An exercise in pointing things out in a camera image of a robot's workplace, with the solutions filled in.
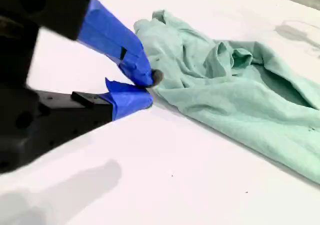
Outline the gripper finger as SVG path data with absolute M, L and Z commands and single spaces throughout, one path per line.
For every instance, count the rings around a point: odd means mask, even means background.
M 77 137 L 153 104 L 144 87 L 109 79 L 105 86 L 101 94 L 39 91 L 37 119 L 54 136 Z
M 40 28 L 107 56 L 136 86 L 154 87 L 163 78 L 139 38 L 99 0 L 0 0 L 0 42 L 7 53 L 30 60 Z

